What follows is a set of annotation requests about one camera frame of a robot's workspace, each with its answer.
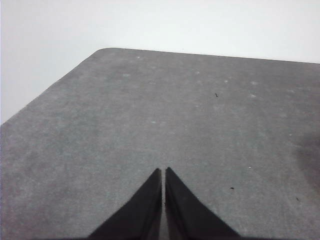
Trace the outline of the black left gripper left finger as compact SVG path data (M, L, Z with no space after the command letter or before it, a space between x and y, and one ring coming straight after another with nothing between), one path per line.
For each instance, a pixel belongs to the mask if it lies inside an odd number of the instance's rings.
M90 240L158 240L162 215L162 173L155 169L129 201L105 220Z

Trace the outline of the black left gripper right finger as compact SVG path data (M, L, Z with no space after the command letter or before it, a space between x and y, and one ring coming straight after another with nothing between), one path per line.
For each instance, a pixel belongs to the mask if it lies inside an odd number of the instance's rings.
M178 175L165 170L165 211L171 240L233 240L241 235L210 211Z

